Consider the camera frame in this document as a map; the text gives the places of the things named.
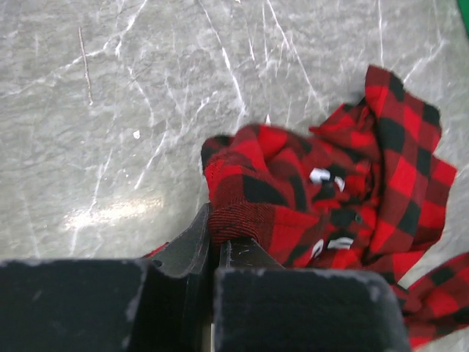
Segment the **red black plaid shirt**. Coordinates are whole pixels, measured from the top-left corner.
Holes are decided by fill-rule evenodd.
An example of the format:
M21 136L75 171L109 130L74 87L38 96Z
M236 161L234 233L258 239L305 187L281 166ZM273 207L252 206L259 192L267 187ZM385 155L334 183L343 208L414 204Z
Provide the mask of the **red black plaid shirt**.
M288 268L380 274L414 348L466 328L467 254L399 284L443 234L457 171L435 155L439 111L371 65L363 99L310 133L250 124L204 142L214 244L251 238Z

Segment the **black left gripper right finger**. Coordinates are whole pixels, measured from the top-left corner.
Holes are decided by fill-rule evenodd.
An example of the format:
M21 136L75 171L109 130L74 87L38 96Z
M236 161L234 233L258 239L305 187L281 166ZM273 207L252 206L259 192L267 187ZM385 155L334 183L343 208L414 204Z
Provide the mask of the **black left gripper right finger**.
M221 246L217 351L409 351L391 287L369 271L287 269L251 238Z

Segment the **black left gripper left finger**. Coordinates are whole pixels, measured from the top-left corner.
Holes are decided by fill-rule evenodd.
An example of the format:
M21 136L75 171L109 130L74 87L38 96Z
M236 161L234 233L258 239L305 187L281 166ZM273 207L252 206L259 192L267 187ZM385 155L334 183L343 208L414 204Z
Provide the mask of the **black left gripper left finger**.
M208 351L209 205L141 258L2 260L3 351Z

